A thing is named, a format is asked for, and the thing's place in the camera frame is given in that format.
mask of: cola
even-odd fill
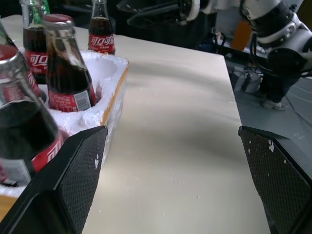
[[[45,109],[31,100],[0,108],[0,180],[26,185],[62,146],[58,128]]]
[[[73,19],[62,14],[50,14],[43,17],[43,23],[49,56],[49,107],[76,112],[94,106],[96,97],[91,76],[76,43]]]
[[[23,12],[23,44],[26,59],[38,84],[45,84],[48,57],[42,25],[45,7],[42,0],[20,0]]]
[[[88,49],[114,55],[116,50],[113,28],[106,4],[106,0],[93,0]]]
[[[23,30],[23,44],[27,62],[35,80],[45,84],[47,71],[47,46],[43,27],[31,27]]]
[[[60,149],[53,118],[29,85],[21,54],[0,45],[0,182],[26,185]]]
[[[7,69],[12,69],[13,67],[19,67],[20,73],[22,74],[22,78],[26,79],[30,86],[33,88],[35,94],[41,98],[41,90],[38,87],[37,82],[34,80],[33,74],[29,71],[29,68],[26,64],[25,58],[23,55],[18,51],[16,47],[10,45],[0,44],[0,55],[9,54],[11,57],[11,62],[7,64]]]

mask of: table surface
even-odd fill
[[[22,45],[22,17],[2,23]],[[83,234],[269,234],[224,58],[115,40],[129,84]]]

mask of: bottle cap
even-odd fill
[[[22,54],[11,45],[0,44],[0,72],[9,77],[22,78],[26,66]]]
[[[14,59],[13,57],[17,52],[17,48],[11,45],[0,44],[0,65],[8,62],[10,59]]]
[[[49,14],[42,18],[42,23],[47,29],[68,30],[74,27],[74,20],[63,14]]]

